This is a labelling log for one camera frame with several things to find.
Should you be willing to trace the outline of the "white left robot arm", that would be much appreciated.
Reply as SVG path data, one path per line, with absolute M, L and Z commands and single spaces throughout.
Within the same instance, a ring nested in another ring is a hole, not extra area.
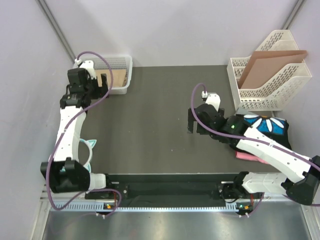
M 109 198 L 114 191 L 103 173 L 91 173 L 88 164 L 79 162 L 79 144 L 87 107 L 92 100 L 102 98 L 108 91 L 106 82 L 98 84 L 93 67 L 77 67 L 67 72 L 66 93 L 59 101 L 60 123 L 58 145 L 52 163 L 42 162 L 40 172 L 53 193 L 83 192 L 96 189 L 102 198 Z

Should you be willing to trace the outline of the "beige t shirt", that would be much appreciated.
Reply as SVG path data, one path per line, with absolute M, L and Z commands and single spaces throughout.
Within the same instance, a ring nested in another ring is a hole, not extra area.
M 99 87 L 101 87 L 101 74 L 106 74 L 108 86 L 111 84 L 111 75 L 108 69 L 96 69 L 95 72 L 96 72 L 97 82 Z M 126 85 L 127 83 L 126 69 L 113 69 L 112 74 L 113 74 L 112 88 L 120 88 Z

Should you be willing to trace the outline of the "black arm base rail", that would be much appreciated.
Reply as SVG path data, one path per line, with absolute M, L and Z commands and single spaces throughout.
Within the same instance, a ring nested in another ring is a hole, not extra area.
M 123 200 L 137 197 L 201 197 L 209 200 L 255 200 L 236 185 L 236 173 L 109 174 L 107 187 L 118 190 Z

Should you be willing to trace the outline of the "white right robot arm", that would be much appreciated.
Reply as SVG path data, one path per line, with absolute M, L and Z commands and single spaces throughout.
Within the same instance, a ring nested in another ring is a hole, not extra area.
M 320 185 L 320 158 L 299 155 L 269 138 L 236 114 L 225 118 L 210 104 L 188 109 L 188 126 L 235 150 L 249 153 L 276 168 L 279 173 L 240 172 L 231 190 L 239 198 L 254 193 L 286 195 L 301 205 L 311 206 Z

